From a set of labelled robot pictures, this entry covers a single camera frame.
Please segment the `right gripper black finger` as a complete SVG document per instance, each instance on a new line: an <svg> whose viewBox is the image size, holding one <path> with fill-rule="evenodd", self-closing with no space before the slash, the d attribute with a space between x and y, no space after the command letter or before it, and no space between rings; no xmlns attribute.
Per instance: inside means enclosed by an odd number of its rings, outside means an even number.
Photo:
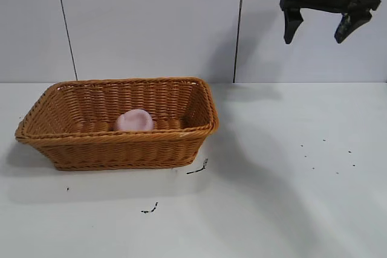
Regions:
<svg viewBox="0 0 387 258"><path fill-rule="evenodd" d="M297 29L303 21L300 9L287 8L284 10L284 41L286 44L291 44Z"/></svg>
<svg viewBox="0 0 387 258"><path fill-rule="evenodd" d="M372 14L369 10L355 10L344 13L334 34L336 42L341 44L356 29L368 23L371 18Z"/></svg>

